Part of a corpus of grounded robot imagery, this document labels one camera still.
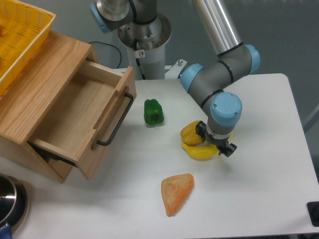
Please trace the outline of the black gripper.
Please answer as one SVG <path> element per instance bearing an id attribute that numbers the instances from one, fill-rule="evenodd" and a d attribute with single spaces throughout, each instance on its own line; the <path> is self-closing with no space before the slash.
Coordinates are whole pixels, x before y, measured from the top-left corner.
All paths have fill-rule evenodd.
<path id="1" fill-rule="evenodd" d="M 206 125 L 203 121 L 199 121 L 195 126 L 196 134 L 201 138 L 201 142 L 209 142 L 214 144 L 218 150 L 218 155 L 225 155 L 226 157 L 231 156 L 237 149 L 237 146 L 233 143 L 229 143 L 229 138 L 232 132 L 226 134 L 218 134 L 214 132 L 209 125 Z"/>

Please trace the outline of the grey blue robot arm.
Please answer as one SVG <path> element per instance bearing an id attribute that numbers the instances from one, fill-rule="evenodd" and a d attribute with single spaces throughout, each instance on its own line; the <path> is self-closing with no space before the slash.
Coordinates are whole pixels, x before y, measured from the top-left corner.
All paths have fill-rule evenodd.
<path id="1" fill-rule="evenodd" d="M 241 117 L 242 102 L 225 88 L 258 69 L 261 59 L 254 46 L 243 44 L 223 1 L 197 0 L 195 5 L 218 61 L 209 68 L 188 66 L 180 74 L 180 83 L 208 117 L 196 125 L 197 135 L 215 145 L 220 154 L 230 156 L 236 145 L 229 137 Z M 98 0 L 90 11 L 104 33 L 117 32 L 137 79 L 164 78 L 164 47 L 171 25 L 158 12 L 155 0 Z"/>

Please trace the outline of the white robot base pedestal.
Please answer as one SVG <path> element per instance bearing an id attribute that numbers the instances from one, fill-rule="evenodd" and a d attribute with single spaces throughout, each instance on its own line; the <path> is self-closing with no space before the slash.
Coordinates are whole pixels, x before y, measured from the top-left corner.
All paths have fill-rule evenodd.
<path id="1" fill-rule="evenodd" d="M 125 24 L 118 29 L 118 37 L 127 48 L 136 80 L 165 78 L 165 45 L 171 37 L 171 24 L 163 14 L 158 13 L 149 24 Z"/>

